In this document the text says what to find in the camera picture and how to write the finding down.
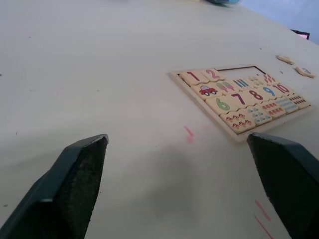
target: wooden number puzzle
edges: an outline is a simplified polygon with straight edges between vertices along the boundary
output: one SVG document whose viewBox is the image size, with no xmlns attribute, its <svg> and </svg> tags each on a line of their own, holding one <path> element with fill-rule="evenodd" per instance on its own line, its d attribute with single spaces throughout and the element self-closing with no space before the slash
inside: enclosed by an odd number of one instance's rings
<svg viewBox="0 0 319 239">
<path fill-rule="evenodd" d="M 246 69 L 249 75 L 237 77 Z M 185 70 L 170 76 L 236 141 L 246 140 L 248 131 L 264 132 L 314 109 L 256 65 Z"/>
</svg>

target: white table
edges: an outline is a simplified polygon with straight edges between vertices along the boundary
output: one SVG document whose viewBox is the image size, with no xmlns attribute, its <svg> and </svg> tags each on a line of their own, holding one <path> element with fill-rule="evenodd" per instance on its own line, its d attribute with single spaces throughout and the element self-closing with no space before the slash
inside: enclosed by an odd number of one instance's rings
<svg viewBox="0 0 319 239">
<path fill-rule="evenodd" d="M 318 46 L 240 5 L 190 0 L 2 0 L 0 29 L 1 224 L 65 146 L 107 133 L 87 239 L 267 238 L 256 199 L 289 238 L 248 145 L 167 73 L 255 63 L 318 105 L 318 79 L 275 58 L 319 73 Z M 318 116 L 267 133 L 319 158 Z"/>
</svg>

